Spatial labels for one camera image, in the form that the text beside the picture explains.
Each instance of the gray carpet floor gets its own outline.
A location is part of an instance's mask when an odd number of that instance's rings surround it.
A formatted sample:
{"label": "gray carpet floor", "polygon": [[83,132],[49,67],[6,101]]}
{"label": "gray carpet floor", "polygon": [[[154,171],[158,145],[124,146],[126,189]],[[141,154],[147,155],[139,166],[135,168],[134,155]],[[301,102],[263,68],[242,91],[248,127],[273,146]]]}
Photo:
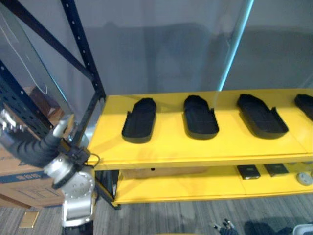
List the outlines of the gray carpet floor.
{"label": "gray carpet floor", "polygon": [[[25,210],[0,208],[1,235],[60,235],[61,207],[40,210],[33,229],[19,229]],[[218,234],[210,221],[230,219],[240,235],[290,235],[297,224],[313,221],[313,194],[122,205],[115,211],[100,199],[95,235],[153,235],[159,233]]]}

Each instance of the gray wall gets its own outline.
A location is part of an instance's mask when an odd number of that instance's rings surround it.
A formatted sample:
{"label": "gray wall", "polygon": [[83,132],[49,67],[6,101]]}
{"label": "gray wall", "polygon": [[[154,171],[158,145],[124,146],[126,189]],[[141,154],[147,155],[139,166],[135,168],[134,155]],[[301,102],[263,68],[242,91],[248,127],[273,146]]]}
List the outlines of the gray wall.
{"label": "gray wall", "polygon": [[[108,94],[215,90],[243,1],[77,0]],[[81,61],[60,1],[21,3]],[[312,0],[255,0],[225,89],[311,84]],[[90,82],[22,23],[78,117]]]}
{"label": "gray wall", "polygon": [[313,88],[313,1],[256,0],[224,89]]}

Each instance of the black shoe insert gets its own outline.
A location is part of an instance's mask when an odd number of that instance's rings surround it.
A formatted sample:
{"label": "black shoe insert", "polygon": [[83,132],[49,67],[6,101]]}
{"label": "black shoe insert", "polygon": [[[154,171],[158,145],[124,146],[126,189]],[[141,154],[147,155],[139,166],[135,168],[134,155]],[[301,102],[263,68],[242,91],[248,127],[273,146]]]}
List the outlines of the black shoe insert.
{"label": "black shoe insert", "polygon": [[243,120],[256,136],[275,139],[288,132],[288,127],[278,115],[275,107],[270,110],[262,100],[250,94],[241,94],[237,104],[242,112]]}
{"label": "black shoe insert", "polygon": [[207,140],[217,135],[217,124],[214,109],[209,110],[207,102],[198,95],[190,95],[184,102],[184,116],[187,122],[187,133],[190,137]]}
{"label": "black shoe insert", "polygon": [[307,94],[298,94],[294,102],[313,121],[313,97]]}
{"label": "black shoe insert", "polygon": [[156,103],[151,98],[138,101],[132,112],[127,112],[122,130],[124,140],[132,143],[145,143],[151,139],[156,119]]}

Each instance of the black metal rack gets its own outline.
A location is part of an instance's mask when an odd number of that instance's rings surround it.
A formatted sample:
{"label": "black metal rack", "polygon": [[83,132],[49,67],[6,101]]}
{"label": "black metal rack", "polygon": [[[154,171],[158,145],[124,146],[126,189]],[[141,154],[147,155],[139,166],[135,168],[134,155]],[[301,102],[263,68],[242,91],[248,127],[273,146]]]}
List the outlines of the black metal rack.
{"label": "black metal rack", "polygon": [[[74,0],[60,1],[85,66],[82,65],[20,2],[17,0],[0,0],[4,6],[6,6],[13,14],[28,25],[91,81],[95,93],[79,123],[72,142],[67,143],[64,140],[64,144],[68,146],[78,146],[97,102],[101,99],[105,102],[106,94],[93,60],[75,2]],[[0,98],[40,138],[43,138],[48,131],[53,128],[53,125],[26,94],[2,60],[0,60]],[[110,205],[115,197],[113,185],[117,184],[117,175],[118,170],[96,174],[99,195],[101,195]]]}

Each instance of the yellow shelf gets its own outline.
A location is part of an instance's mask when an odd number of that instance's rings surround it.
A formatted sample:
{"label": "yellow shelf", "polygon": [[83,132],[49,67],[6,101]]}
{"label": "yellow shelf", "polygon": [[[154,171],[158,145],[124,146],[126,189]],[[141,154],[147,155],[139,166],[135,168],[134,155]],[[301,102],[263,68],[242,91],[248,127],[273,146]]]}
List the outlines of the yellow shelf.
{"label": "yellow shelf", "polygon": [[[289,132],[274,140],[253,136],[239,115],[240,94],[252,94],[269,107],[276,106]],[[190,94],[204,98],[215,108],[220,128],[210,140],[194,140],[184,130],[183,102]],[[309,161],[312,159],[313,122],[295,106],[297,94],[311,90],[249,90],[171,94],[110,95],[96,125],[89,150],[100,156],[96,170],[244,165]],[[134,144],[122,139],[127,111],[143,97],[156,102],[153,135],[148,143]],[[94,164],[97,159],[89,158]]]}
{"label": "yellow shelf", "polygon": [[298,172],[311,173],[313,164],[285,164],[289,174],[270,177],[257,165],[261,177],[242,180],[235,166],[211,166],[205,173],[149,179],[123,179],[120,174],[114,204],[213,200],[312,193],[312,186],[300,184]]}

